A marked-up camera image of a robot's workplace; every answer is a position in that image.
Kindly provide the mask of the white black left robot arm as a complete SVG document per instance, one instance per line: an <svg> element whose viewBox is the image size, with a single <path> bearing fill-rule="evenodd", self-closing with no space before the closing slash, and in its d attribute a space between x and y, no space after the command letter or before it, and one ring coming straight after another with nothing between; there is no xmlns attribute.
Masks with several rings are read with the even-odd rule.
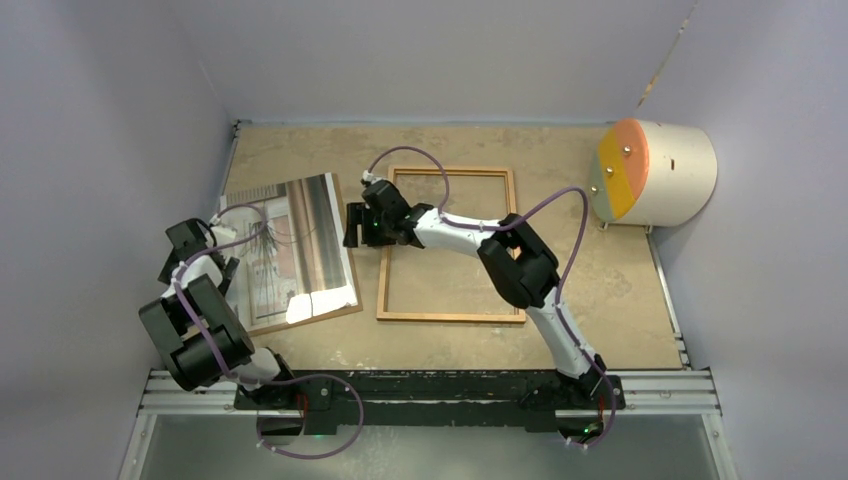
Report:
<svg viewBox="0 0 848 480"><path fill-rule="evenodd" d="M166 230L172 249L158 276L168 285L139 309L139 319L173 380L184 390L221 380L284 409L297 399L298 382L282 357L254 347L225 298L239 265L225 257L210 225L192 218Z"/></svg>

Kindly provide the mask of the wooden picture frame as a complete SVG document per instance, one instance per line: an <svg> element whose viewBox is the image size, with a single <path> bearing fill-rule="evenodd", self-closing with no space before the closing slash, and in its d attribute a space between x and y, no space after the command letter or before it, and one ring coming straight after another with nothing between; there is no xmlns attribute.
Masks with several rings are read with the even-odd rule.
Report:
<svg viewBox="0 0 848 480"><path fill-rule="evenodd" d="M517 211L514 176L510 168L505 167L446 167L446 175L465 177L497 177L501 178L505 187L505 205L507 212ZM392 312L389 310L390 270L392 248L385 247L382 252L379 270L376 319L384 322L433 322L433 323L478 323L478 324L524 324L525 314L514 308L511 314L479 314L479 313L427 313L427 312Z"/></svg>

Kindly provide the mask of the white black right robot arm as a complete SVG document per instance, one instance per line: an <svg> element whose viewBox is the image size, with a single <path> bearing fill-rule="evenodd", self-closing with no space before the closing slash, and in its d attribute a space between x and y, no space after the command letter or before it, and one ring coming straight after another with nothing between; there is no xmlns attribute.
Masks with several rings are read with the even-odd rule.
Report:
<svg viewBox="0 0 848 480"><path fill-rule="evenodd" d="M364 185L361 201L346 206L345 247L445 249L480 260L499 296L524 311L541 334L563 378L564 399L584 407L600 391L614 394L600 356L580 333L563 299L565 277L558 271L559 261L527 216L471 219L430 204L410 205L384 178Z"/></svg>

